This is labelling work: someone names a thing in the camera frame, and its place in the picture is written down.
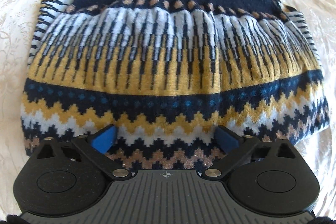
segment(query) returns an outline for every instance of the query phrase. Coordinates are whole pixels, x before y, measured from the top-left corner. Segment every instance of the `embroidered white fabric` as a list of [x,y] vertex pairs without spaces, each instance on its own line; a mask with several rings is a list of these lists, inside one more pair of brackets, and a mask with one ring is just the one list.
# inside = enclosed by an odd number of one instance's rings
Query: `embroidered white fabric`
[[[336,0],[281,0],[303,12],[325,70],[330,128],[297,148],[316,174],[321,191],[317,215],[336,218]],[[0,0],[0,219],[19,214],[12,194],[15,177],[28,159],[20,122],[26,62],[40,0]]]

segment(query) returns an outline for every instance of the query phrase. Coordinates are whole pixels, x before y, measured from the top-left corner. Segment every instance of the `crosshair logo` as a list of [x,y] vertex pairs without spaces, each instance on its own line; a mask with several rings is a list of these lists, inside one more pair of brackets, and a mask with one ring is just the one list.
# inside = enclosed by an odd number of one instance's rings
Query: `crosshair logo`
[[163,175],[165,178],[168,178],[168,177],[170,177],[172,174],[169,173],[169,172],[164,172],[162,175]]

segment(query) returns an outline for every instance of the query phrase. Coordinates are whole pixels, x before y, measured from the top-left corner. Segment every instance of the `metal screw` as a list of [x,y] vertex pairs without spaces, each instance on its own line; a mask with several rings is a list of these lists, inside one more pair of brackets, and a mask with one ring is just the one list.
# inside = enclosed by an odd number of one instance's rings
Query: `metal screw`
[[208,177],[215,178],[215,177],[219,177],[222,174],[222,172],[220,172],[218,169],[208,169],[205,171],[205,174]]
[[116,169],[112,172],[112,175],[114,175],[117,178],[123,178],[128,175],[128,170],[126,169]]

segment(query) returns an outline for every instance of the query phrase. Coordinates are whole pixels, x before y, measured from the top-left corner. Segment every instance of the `ribbed black surface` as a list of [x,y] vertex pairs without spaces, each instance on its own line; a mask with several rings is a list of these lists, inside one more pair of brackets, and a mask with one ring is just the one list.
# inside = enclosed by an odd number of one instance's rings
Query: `ribbed black surface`
[[220,182],[200,178],[195,170],[140,170],[114,182],[106,195],[84,212],[44,218],[24,213],[31,224],[306,224],[309,213],[271,218],[235,203]]

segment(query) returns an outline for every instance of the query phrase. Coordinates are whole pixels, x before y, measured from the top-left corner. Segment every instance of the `patterned sweater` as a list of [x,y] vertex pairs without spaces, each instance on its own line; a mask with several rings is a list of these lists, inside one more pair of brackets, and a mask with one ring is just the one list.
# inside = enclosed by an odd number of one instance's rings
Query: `patterned sweater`
[[217,125],[292,143],[329,124],[302,13],[279,0],[42,0],[22,97],[27,153],[118,127],[131,170],[224,156]]

